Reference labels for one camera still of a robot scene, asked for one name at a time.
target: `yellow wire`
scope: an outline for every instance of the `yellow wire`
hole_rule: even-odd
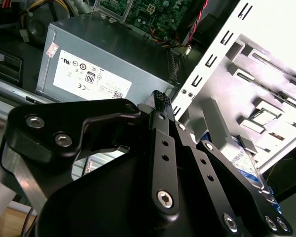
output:
[[[30,11],[33,7],[41,4],[42,2],[45,2],[46,0],[38,0],[36,2],[34,2],[31,6],[29,6],[26,11]],[[68,11],[67,6],[64,4],[64,2],[62,0],[54,0],[55,2],[59,3],[64,9],[66,9]],[[21,27],[22,29],[24,28],[24,14],[21,16]]]
[[[270,178],[270,176],[271,176],[271,173],[273,172],[273,170],[274,170],[274,167],[276,166],[276,164],[275,165],[273,165],[273,167],[272,167],[272,169],[271,169],[271,172],[268,174],[268,176],[267,176],[267,178],[266,178],[266,182],[268,181],[268,179]]]

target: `power supply unit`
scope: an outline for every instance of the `power supply unit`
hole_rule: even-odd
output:
[[[174,57],[120,24],[81,15],[49,26],[37,93],[54,101],[144,103],[154,90],[168,95],[177,90],[180,83],[168,67]]]

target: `red wire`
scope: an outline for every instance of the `red wire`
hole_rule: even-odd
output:
[[[5,2],[6,0],[3,0],[2,6],[1,6],[2,8],[4,8]]]
[[[208,3],[208,0],[205,1],[205,4],[203,6],[203,8],[200,10],[199,14],[198,14],[198,17],[197,17],[197,20],[195,21],[194,23],[194,26],[193,26],[193,29],[192,29],[192,32],[191,34],[189,35],[189,41],[192,41],[192,37],[196,31],[196,28],[197,28],[197,25],[199,23],[199,21],[201,20],[202,18],[202,13],[203,13],[203,10],[207,7],[207,3]]]

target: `black metal arm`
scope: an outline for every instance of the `black metal arm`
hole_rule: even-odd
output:
[[[193,143],[170,99],[153,97],[149,115],[125,99],[11,111],[1,181],[27,195],[36,236],[292,236],[212,143]],[[120,146],[129,153],[72,181],[75,160]]]

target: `barcode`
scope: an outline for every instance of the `barcode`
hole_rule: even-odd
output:
[[[119,93],[118,91],[114,91],[114,98],[117,99],[117,98],[123,98],[123,94],[122,93]]]

